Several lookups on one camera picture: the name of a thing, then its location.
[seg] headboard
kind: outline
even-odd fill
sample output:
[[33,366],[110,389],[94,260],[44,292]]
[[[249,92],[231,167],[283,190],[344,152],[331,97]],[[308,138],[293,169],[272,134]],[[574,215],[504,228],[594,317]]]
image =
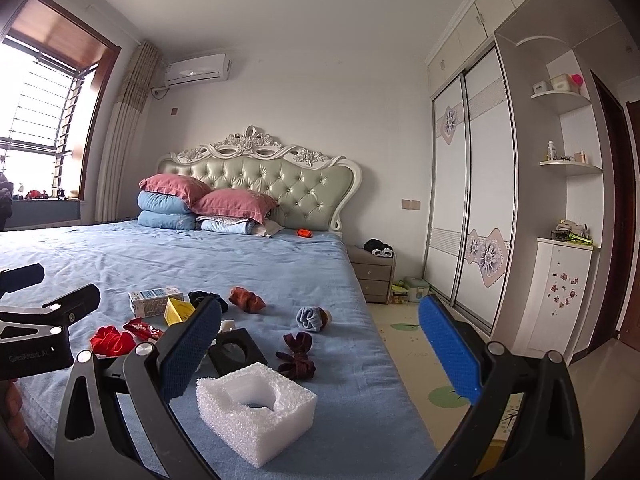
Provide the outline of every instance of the headboard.
[[215,144],[169,153],[160,159],[158,173],[193,176],[212,189],[267,193],[278,202],[271,219],[283,227],[338,233],[340,211],[362,181],[352,160],[297,144],[284,146],[255,126]]

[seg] silver bolt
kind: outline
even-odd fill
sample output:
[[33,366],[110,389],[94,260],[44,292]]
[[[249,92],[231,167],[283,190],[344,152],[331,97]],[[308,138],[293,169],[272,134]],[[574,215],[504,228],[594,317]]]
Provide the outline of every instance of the silver bolt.
[[85,363],[87,362],[89,359],[91,359],[91,352],[89,350],[82,350],[79,354],[78,354],[78,362],[79,363]]
[[547,354],[547,356],[551,362],[556,364],[560,364],[562,362],[562,354],[556,350],[552,350]]
[[497,341],[491,341],[487,346],[489,354],[502,355],[504,354],[504,345]]
[[151,343],[140,343],[136,346],[136,354],[149,355],[153,351],[154,346]]

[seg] pink pillow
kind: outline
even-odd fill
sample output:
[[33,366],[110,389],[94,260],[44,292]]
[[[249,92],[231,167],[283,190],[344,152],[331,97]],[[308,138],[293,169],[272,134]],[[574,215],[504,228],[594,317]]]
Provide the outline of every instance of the pink pillow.
[[140,181],[140,189],[165,195],[177,196],[184,200],[188,208],[211,192],[209,184],[192,176],[159,173]]
[[262,224],[278,203],[269,195],[249,189],[217,189],[198,200],[191,210],[198,215],[251,218]]

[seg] carved white headboard frame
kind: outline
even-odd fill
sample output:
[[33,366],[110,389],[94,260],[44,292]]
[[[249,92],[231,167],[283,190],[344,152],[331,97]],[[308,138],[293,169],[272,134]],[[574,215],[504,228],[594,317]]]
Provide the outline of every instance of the carved white headboard frame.
[[[230,134],[226,139],[214,144],[202,144],[197,148],[183,150],[178,153],[171,152],[160,158],[158,168],[159,171],[167,171],[167,165],[173,162],[174,164],[172,168],[169,168],[169,171],[175,171],[175,168],[186,168],[189,170],[188,174],[200,177],[198,174],[193,173],[193,170],[190,168],[196,168],[201,161],[210,158],[219,160],[252,158],[264,161],[281,158],[304,170],[318,171],[319,174],[322,170],[333,166],[344,166],[348,168],[348,170],[351,171],[350,186],[344,196],[342,196],[340,202],[335,206],[329,222],[328,230],[330,232],[340,233],[342,231],[340,212],[344,208],[344,205],[356,193],[362,182],[362,170],[356,162],[341,155],[329,157],[321,152],[309,150],[298,144],[282,145],[274,137],[259,132],[255,126],[247,127],[242,134]],[[304,222],[304,220],[300,220],[302,224],[300,227],[304,227]]]

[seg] white pillow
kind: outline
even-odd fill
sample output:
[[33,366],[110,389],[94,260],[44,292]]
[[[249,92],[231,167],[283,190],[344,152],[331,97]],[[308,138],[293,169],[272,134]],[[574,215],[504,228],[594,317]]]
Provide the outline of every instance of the white pillow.
[[273,220],[269,220],[268,218],[264,219],[264,224],[258,224],[254,226],[251,230],[251,234],[255,236],[273,236],[279,231],[282,231],[284,227],[280,224],[274,222]]

